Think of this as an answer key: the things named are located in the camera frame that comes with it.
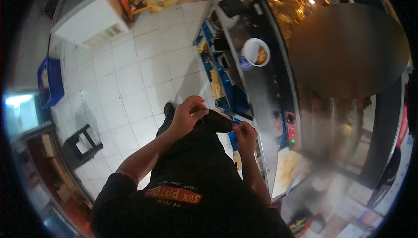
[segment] finger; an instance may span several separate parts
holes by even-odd
[[[185,101],[183,102],[183,104],[185,106],[188,106],[191,103],[196,102],[196,101],[203,103],[206,100],[204,98],[202,98],[201,96],[190,96],[190,97],[188,97],[188,98],[185,99]]]
[[[254,135],[257,132],[255,131],[254,127],[252,127],[248,122],[242,121],[240,122],[239,126],[241,130],[244,131],[245,134]]]
[[[201,119],[203,116],[209,114],[209,109],[203,109],[195,112],[192,117],[197,122],[199,119]]]
[[[233,131],[237,138],[240,138],[243,135],[243,132],[238,124],[233,124]]]
[[[193,103],[191,103],[191,105],[189,106],[189,113],[193,114],[199,110],[203,110],[203,109],[207,109],[205,104],[203,104],[202,102],[199,101],[195,101]]]

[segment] floor tile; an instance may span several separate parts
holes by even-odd
[[[102,106],[87,112],[86,115],[87,119],[89,120],[89,125],[93,129],[99,131],[100,133],[109,131],[109,126],[107,125]]]
[[[116,78],[118,80],[120,95],[122,97],[128,96],[144,88],[138,63],[118,70],[116,72]]]
[[[149,172],[145,177],[144,177],[144,179],[142,179],[140,182],[139,182],[139,186],[142,188],[142,189],[145,189],[146,187],[147,187],[147,185],[150,183],[150,180],[151,180],[151,172]]]
[[[198,73],[190,74],[178,79],[173,79],[177,103],[183,103],[189,96],[199,95],[206,98]]]
[[[221,141],[223,146],[231,143],[231,141],[229,140],[228,133],[216,133],[216,134],[218,135],[219,141]]]
[[[100,102],[99,92],[96,88],[96,84],[94,84],[89,89],[82,89],[81,97],[83,99],[84,109],[86,110],[86,113],[102,105],[102,103]]]
[[[171,79],[165,54],[147,58],[140,62],[142,78],[146,88]]]
[[[80,83],[77,69],[65,73],[65,83],[67,86],[67,94],[72,95],[80,91]]]
[[[133,149],[126,152],[121,152],[120,155],[122,156],[123,160],[127,159],[130,155],[137,152],[139,149]]]
[[[184,47],[165,54],[172,79],[197,72],[192,47]]]
[[[91,183],[94,185],[94,187],[99,193],[102,191],[103,187],[105,186],[105,183],[103,182],[102,179],[94,179],[91,181]]]
[[[77,52],[76,47],[67,46],[69,42],[65,44],[65,72],[71,72],[77,70]]]
[[[81,167],[84,169],[84,171],[86,172],[87,177],[90,180],[100,179],[100,176],[97,173],[96,168],[93,166],[91,161],[85,162],[84,165],[82,165]]]
[[[206,106],[206,108],[207,108],[207,109],[211,109],[211,108],[209,107],[209,104],[208,104],[208,101],[207,101],[207,100],[206,100],[203,104]]]
[[[127,125],[128,118],[123,108],[122,99],[116,99],[103,105],[103,113],[110,130]]]
[[[189,35],[190,43],[193,42],[193,40],[196,36],[197,30],[199,29],[199,25],[200,25],[199,20],[186,23],[185,27],[187,28],[187,35]]]
[[[151,58],[164,52],[159,30],[136,37],[134,41],[138,60]]]
[[[79,167],[75,170],[75,173],[78,178],[80,178],[81,181],[88,180],[86,172],[84,172],[84,169],[82,167]]]
[[[112,47],[113,63],[115,70],[119,70],[124,67],[137,62],[135,43],[132,39],[122,42]]]
[[[97,47],[93,48],[91,51],[93,53],[93,58],[97,57],[98,55],[100,55],[101,53],[108,51],[112,48],[112,44],[111,42],[106,42],[103,43],[101,45],[98,45]]]
[[[163,122],[165,120],[164,113],[155,115],[154,118],[155,118],[155,121],[157,123],[157,127],[160,128],[163,125]]]
[[[194,58],[196,60],[197,69],[199,71],[205,70],[205,66],[203,65],[202,58],[200,57],[199,52],[197,52],[197,47],[196,46],[192,46],[191,48],[193,49],[193,53],[194,53]]]
[[[94,154],[93,160],[100,160],[100,159],[104,159],[104,156],[102,155],[102,152],[98,151],[96,154]]]
[[[152,14],[150,12],[142,12],[139,14],[135,25],[133,27],[134,37],[141,36],[145,33],[155,31],[158,29],[158,17],[157,14]]]
[[[89,123],[86,113],[76,113],[76,115],[74,116],[74,121],[76,123],[77,131],[82,129],[85,125]]]
[[[85,114],[86,110],[84,109],[83,99],[81,98],[81,92],[78,91],[68,97],[68,101],[70,102],[71,113],[73,117],[77,114]]]
[[[77,46],[76,52],[77,52],[77,64],[78,64],[78,66],[81,66],[81,64],[86,63],[87,61],[92,61],[93,60],[93,55],[91,53],[91,50],[89,50],[85,47]]]
[[[153,115],[145,90],[125,96],[122,100],[130,123]]]
[[[225,149],[225,153],[228,155],[229,158],[231,158],[232,160],[234,160],[234,150],[233,150],[233,146],[231,144],[227,144],[224,146]]]
[[[184,21],[192,22],[200,20],[203,16],[207,3],[207,1],[201,1],[181,4],[183,8]]]
[[[116,169],[118,169],[120,164],[123,162],[123,158],[119,153],[117,153],[115,155],[112,155],[110,157],[105,157],[104,159],[106,160],[107,164],[109,165],[110,170],[112,171],[112,173],[114,173],[116,171]]]
[[[94,187],[93,183],[90,180],[82,181],[83,186],[89,191],[91,196],[96,199],[99,195],[99,191],[97,191],[96,187]]]
[[[131,125],[140,147],[144,147],[155,139],[158,127],[153,116],[144,120],[139,120]]]
[[[90,89],[96,87],[96,77],[94,75],[93,61],[89,60],[78,68],[80,89]]]
[[[133,135],[130,125],[112,130],[112,136],[120,152],[139,149],[138,142]]]
[[[96,80],[115,71],[113,66],[112,49],[109,49],[93,58],[94,74]]]
[[[206,74],[206,71],[200,71],[199,72],[200,79],[202,81],[203,89],[205,90],[205,95],[207,98],[210,98],[213,96],[212,86],[209,82],[208,76]]]
[[[214,97],[210,97],[206,100],[208,102],[209,105],[209,109],[215,109],[215,98]]]
[[[111,44],[112,44],[112,47],[115,47],[123,42],[126,42],[127,40],[132,40],[132,39],[133,39],[133,32],[130,30],[128,32],[119,34],[117,37],[115,37],[112,40]]]
[[[185,24],[161,29],[160,34],[164,52],[170,52],[179,48],[191,46]]]
[[[65,52],[75,51],[77,45],[75,45],[72,42],[69,42],[68,40],[65,41]]]
[[[115,141],[113,140],[113,136],[110,131],[100,134],[100,142],[103,144],[103,148],[100,150],[100,152],[104,158],[119,154],[119,150],[116,147]]]
[[[77,132],[76,123],[73,119],[64,123],[65,131],[67,132],[67,136],[70,137]]]
[[[112,173],[104,158],[99,160],[91,160],[91,163],[93,164],[100,178],[107,178]]]
[[[163,82],[146,89],[151,110],[154,115],[164,112],[164,106],[171,101],[176,105],[175,91],[171,81]]]
[[[184,23],[183,11],[179,4],[162,9],[157,17],[160,29]]]
[[[120,97],[120,93],[118,81],[116,80],[116,74],[111,73],[97,80],[97,90],[102,104],[118,99]]]
[[[60,101],[57,107],[58,115],[62,118],[63,122],[67,122],[73,119],[73,114],[71,113],[71,107],[68,99],[65,97],[64,100]]]

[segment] blue plastic crate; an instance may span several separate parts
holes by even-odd
[[[48,77],[48,88],[42,83],[42,73]],[[61,62],[57,58],[46,57],[38,69],[38,88],[42,109],[54,106],[64,96],[61,77]]]

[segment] man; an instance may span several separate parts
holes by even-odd
[[[209,112],[204,102],[190,96],[175,111],[167,104],[157,137],[109,176],[91,214],[97,237],[293,237],[258,170],[257,132],[247,122],[233,126],[241,180],[216,133],[198,126]]]

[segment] stainless steel counter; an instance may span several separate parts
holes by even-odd
[[[218,6],[219,1],[222,0],[210,1],[217,13],[232,56],[237,64],[248,102],[252,106],[253,117],[258,130],[258,143],[266,171],[266,180],[269,192],[272,194],[280,152],[279,143],[282,137],[282,129],[277,124],[280,123],[281,125],[281,121],[276,115],[279,108],[277,98],[271,94],[273,63],[270,61],[263,67],[255,67],[249,71],[242,70],[239,65],[239,53],[244,42],[252,37],[245,20],[240,16],[228,18]],[[270,51],[280,52],[280,49],[270,48]]]

